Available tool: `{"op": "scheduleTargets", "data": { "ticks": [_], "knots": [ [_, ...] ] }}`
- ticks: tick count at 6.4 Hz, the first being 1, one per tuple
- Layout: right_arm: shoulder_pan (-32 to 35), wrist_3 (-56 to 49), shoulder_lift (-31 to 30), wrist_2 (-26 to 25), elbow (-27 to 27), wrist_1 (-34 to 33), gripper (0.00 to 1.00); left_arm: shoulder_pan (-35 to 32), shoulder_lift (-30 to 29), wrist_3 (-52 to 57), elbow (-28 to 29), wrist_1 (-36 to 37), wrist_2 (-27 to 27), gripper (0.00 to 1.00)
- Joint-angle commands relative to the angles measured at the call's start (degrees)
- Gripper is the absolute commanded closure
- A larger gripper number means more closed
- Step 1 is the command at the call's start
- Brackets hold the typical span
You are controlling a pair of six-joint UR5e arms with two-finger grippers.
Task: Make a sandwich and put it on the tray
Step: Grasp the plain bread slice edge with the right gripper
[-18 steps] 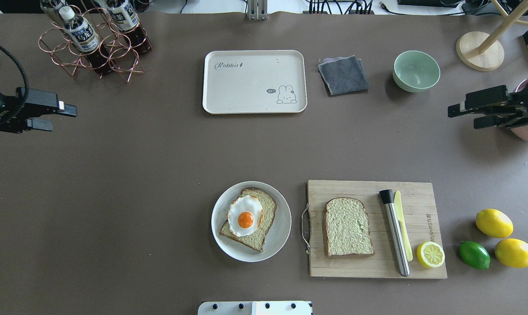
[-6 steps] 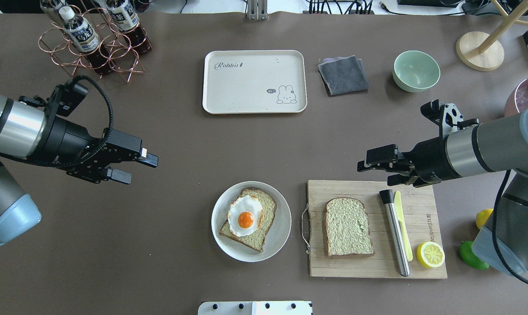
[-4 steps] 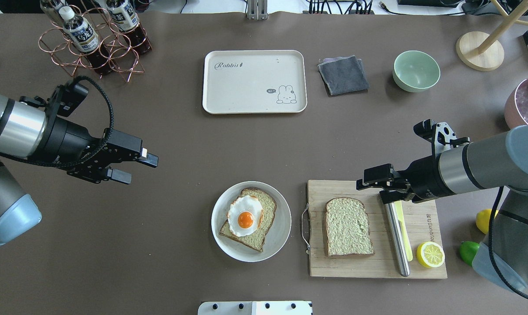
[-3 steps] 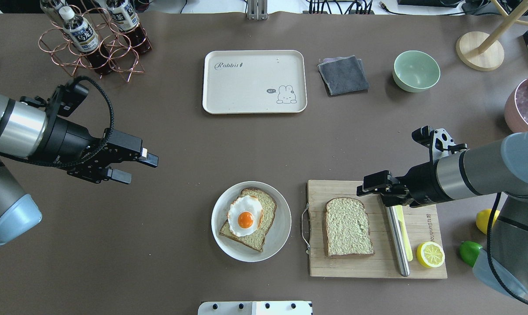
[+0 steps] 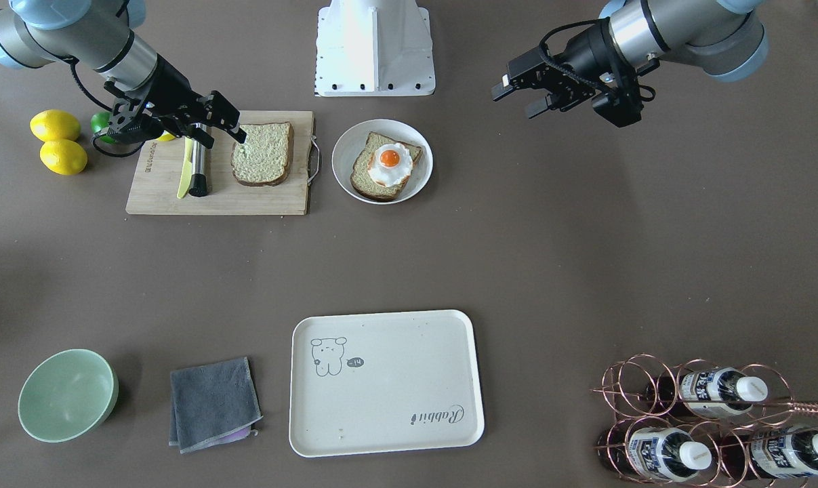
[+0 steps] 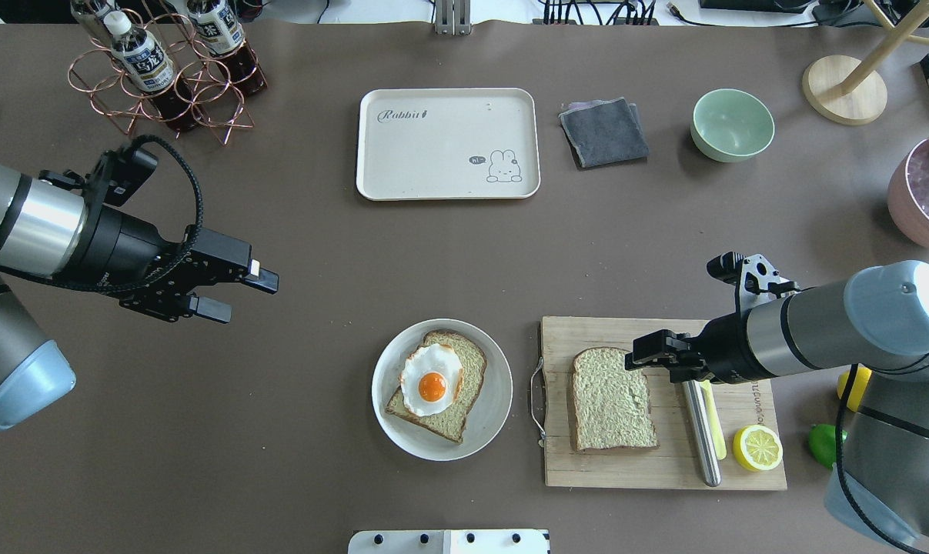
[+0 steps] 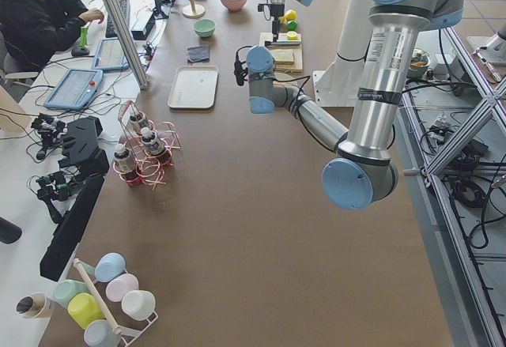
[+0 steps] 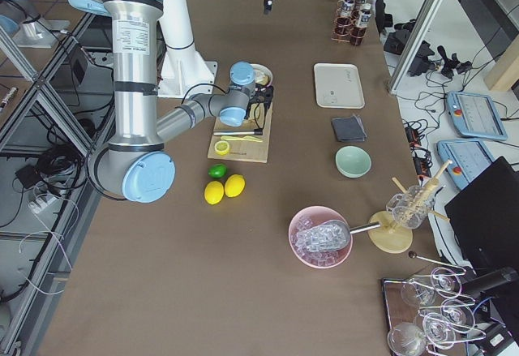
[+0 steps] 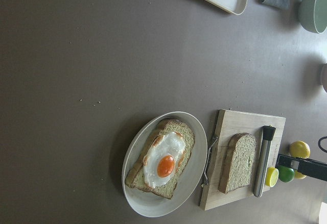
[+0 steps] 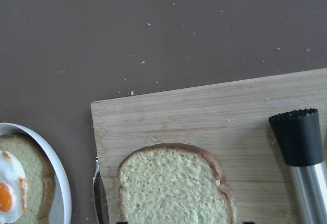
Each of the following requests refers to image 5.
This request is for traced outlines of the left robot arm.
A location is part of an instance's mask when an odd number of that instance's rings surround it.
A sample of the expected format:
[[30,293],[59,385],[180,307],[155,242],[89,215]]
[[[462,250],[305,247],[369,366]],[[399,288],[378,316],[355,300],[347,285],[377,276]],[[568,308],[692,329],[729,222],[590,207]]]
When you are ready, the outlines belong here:
[[521,89],[545,96],[529,119],[591,101],[617,127],[641,120],[655,90],[639,77],[661,62],[696,66],[717,81],[749,77],[769,52],[756,1],[611,1],[591,20],[563,25],[508,63],[493,101]]

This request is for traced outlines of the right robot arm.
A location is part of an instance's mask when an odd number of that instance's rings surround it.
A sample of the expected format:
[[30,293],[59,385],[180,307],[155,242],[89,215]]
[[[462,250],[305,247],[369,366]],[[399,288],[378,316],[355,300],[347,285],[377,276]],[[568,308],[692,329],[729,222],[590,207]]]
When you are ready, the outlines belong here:
[[213,147],[208,127],[244,142],[239,111],[220,92],[196,93],[135,28],[142,1],[12,1],[0,9],[0,64],[40,68],[52,62],[84,64],[114,97],[100,136],[134,144],[164,133]]

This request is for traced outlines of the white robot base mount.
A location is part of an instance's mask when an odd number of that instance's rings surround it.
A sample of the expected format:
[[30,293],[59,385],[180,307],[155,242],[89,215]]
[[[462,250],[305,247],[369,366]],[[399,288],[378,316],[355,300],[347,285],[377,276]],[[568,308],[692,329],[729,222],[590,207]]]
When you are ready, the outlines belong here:
[[318,12],[314,94],[429,96],[430,14],[415,1],[331,1]]

